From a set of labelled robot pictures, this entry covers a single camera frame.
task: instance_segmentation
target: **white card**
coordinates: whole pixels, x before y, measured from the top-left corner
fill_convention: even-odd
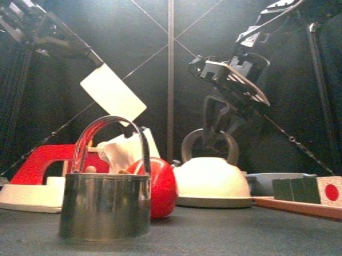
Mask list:
[[[85,77],[80,85],[109,115],[133,121],[147,108],[105,63]]]

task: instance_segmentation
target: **white paper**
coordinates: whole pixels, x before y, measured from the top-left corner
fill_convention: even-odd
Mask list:
[[[143,133],[148,142],[149,157],[160,158],[151,130],[145,129]],[[138,135],[133,134],[129,138],[120,135],[112,140],[98,143],[97,153],[100,159],[109,164],[109,173],[118,173],[143,158]]]
[[[133,121],[145,110],[144,103],[105,63],[85,77],[80,85],[109,115]]]

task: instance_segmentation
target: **metal pole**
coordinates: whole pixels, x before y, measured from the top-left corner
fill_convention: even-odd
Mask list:
[[[173,0],[168,0],[167,161],[173,159]]]

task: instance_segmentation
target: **red circle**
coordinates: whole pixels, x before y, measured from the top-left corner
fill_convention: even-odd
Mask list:
[[[332,184],[328,184],[326,186],[326,197],[331,201],[336,201],[336,199],[339,197],[338,188]]]

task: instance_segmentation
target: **bucket handle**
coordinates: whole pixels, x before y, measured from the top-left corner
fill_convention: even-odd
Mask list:
[[[144,133],[141,129],[134,125],[133,122],[128,121],[125,118],[118,116],[102,116],[98,119],[96,119],[88,127],[84,129],[78,140],[76,142],[74,146],[74,153],[73,153],[73,160],[72,160],[72,167],[70,167],[70,173],[78,173],[80,170],[82,170],[82,165],[85,161],[85,155],[86,155],[86,146],[89,144],[89,141],[92,140],[94,134],[97,131],[105,127],[108,124],[116,123],[116,122],[124,122],[128,123],[136,133],[138,134],[140,144],[141,144],[141,159],[144,163],[144,172],[145,174],[151,174],[151,163],[149,163],[149,149],[148,149],[148,142],[144,136]]]

